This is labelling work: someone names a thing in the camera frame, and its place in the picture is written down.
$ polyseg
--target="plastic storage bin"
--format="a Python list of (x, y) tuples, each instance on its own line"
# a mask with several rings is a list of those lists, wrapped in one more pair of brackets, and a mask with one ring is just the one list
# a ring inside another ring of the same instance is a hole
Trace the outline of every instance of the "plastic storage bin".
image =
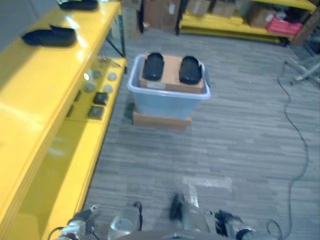
[(145, 55), (138, 55), (130, 73), (128, 89), (133, 92), (137, 112), (144, 115), (186, 119), (201, 100), (211, 96), (205, 66), (202, 66), (204, 87), (202, 93), (184, 93), (140, 87), (140, 76), (145, 63)]

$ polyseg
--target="white label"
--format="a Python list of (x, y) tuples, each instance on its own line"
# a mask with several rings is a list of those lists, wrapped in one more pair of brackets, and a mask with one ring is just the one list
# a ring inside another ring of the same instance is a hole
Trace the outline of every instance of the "white label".
[(146, 83), (146, 87), (149, 89), (166, 89), (166, 84), (163, 82), (154, 82), (154, 81), (148, 81)]
[(270, 22), (273, 17), (274, 17), (274, 15), (273, 15), (272, 13), (269, 13), (269, 14), (265, 17), (265, 21), (266, 21), (266, 22)]
[(169, 3), (169, 14), (174, 15), (176, 10), (176, 5), (173, 2)]

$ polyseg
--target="brown cardboard box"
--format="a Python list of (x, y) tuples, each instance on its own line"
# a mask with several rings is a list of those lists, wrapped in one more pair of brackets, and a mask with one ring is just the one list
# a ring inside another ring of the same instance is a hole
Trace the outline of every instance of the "brown cardboard box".
[(276, 11), (271, 7), (255, 4), (249, 11), (247, 20), (251, 27), (265, 29), (275, 14)]
[(140, 76), (140, 87), (147, 89), (161, 89), (167, 91), (200, 94), (204, 87), (203, 79), (196, 85), (180, 82), (179, 69), (182, 61), (180, 56), (162, 55), (164, 67), (162, 77), (158, 81), (149, 81)]
[(186, 11), (190, 14), (204, 16), (210, 6), (211, 0), (189, 0)]
[(230, 18), (234, 15), (235, 11), (236, 11), (235, 3), (226, 2), (224, 0), (216, 0), (211, 13)]
[(135, 126), (167, 128), (175, 130), (186, 129), (192, 121), (191, 116), (189, 116), (187, 119), (179, 119), (162, 116), (143, 115), (138, 113), (136, 109), (133, 111), (132, 119), (133, 125)]
[(140, 11), (142, 0), (121, 0), (122, 6)]
[(161, 15), (161, 29), (174, 30), (176, 28), (181, 0), (164, 0)]
[(145, 0), (144, 22), (151, 28), (174, 30), (181, 0)]

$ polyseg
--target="black cable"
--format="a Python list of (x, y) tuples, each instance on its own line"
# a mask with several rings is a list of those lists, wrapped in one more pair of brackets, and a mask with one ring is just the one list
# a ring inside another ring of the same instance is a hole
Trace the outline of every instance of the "black cable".
[(308, 167), (308, 164), (309, 164), (309, 150), (308, 150), (308, 144), (306, 142), (306, 140), (304, 139), (304, 137), (302, 136), (300, 130), (297, 128), (297, 126), (291, 121), (290, 117), (288, 116), (288, 113), (287, 113), (287, 108), (289, 106), (289, 104), (291, 103), (291, 96), (290, 94), (286, 91), (286, 89), (283, 87), (283, 85), (281, 84), (280, 82), (280, 78), (282, 78), (285, 74), (285, 70), (286, 70), (286, 64), (287, 62), (284, 62), (283, 63), (283, 69), (282, 69), (282, 74), (277, 78), (277, 83), (279, 84), (279, 86), (282, 88), (282, 90), (285, 92), (285, 94), (287, 95), (288, 99), (284, 105), (284, 109), (283, 109), (283, 112), (284, 112), (284, 115), (286, 117), (286, 119), (289, 121), (289, 123), (294, 127), (294, 129), (296, 130), (296, 132), (299, 134), (299, 137), (301, 139), (301, 141), (303, 142), (303, 146), (304, 146), (304, 152), (305, 152), (305, 162), (303, 164), (303, 167), (302, 167), (302, 170), (301, 172), (293, 177), (290, 181), (289, 181), (289, 184), (288, 184), (288, 231), (286, 233), (285, 236), (283, 236), (283, 233), (282, 233), (282, 230), (279, 226), (279, 224), (277, 222), (275, 222), (274, 220), (270, 220), (266, 226), (266, 229), (268, 231), (268, 233), (270, 235), (271, 232), (270, 232), (270, 229), (269, 229), (269, 226), (271, 223), (275, 224), (279, 230), (279, 237), (278, 239), (279, 240), (285, 240), (287, 239), (291, 232), (292, 232), (292, 209), (291, 209), (291, 195), (292, 195), (292, 187), (293, 185), (295, 184), (295, 182), (299, 181), (306, 173), (307, 171), (307, 167)]
[(56, 227), (55, 229), (53, 229), (53, 230), (49, 233), (48, 240), (50, 240), (52, 234), (54, 234), (55, 231), (62, 230), (62, 229), (64, 229), (63, 226), (58, 226), (58, 227)]
[(92, 231), (91, 233), (92, 233), (93, 236), (95, 236), (95, 238), (96, 238), (97, 240), (100, 240), (100, 238), (96, 235), (96, 233), (95, 233), (94, 231)]

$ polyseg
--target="yellow shelving unit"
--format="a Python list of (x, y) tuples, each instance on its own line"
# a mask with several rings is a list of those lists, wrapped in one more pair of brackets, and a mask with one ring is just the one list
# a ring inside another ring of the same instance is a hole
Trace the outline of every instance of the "yellow shelving unit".
[[(308, 0), (252, 0), (270, 4), (285, 5), (305, 9), (313, 13), (316, 6)], [(205, 16), (196, 16), (185, 12), (179, 22), (179, 32), (185, 34), (199, 34), (251, 39), (258, 41), (279, 43), (281, 38), (291, 40), (293, 36), (268, 32), (264, 28), (251, 27), (238, 16), (223, 17), (207, 13)]]
[[(82, 207), (126, 59), (113, 59), (120, 67), (93, 63), (120, 13), (119, 2), (99, 2), (94, 11), (57, 6), (28, 31), (73, 28), (74, 45), (29, 46), (17, 38), (0, 54), (0, 239), (45, 239)], [(107, 72), (117, 74), (101, 120), (86, 118), (94, 93), (82, 89), (90, 67), (103, 76), (95, 91)]]
[[(104, 64), (98, 67), (102, 77), (95, 80), (98, 92), (102, 92), (106, 84), (113, 88), (102, 119), (87, 117), (96, 91), (85, 92), (83, 79), (81, 93), (72, 104), (73, 110), (54, 137), (6, 239), (28, 236), (28, 239), (47, 240), (54, 228), (65, 226), (82, 208), (126, 66), (124, 58), (113, 60), (121, 67)], [(117, 75), (113, 81), (106, 77), (111, 72)]]
[(254, 2), (261, 2), (261, 3), (267, 3), (267, 4), (278, 4), (283, 6), (289, 6), (294, 7), (298, 9), (305, 9), (309, 10), (311, 13), (313, 13), (317, 7), (312, 4), (312, 2), (309, 2), (308, 0), (251, 0)]

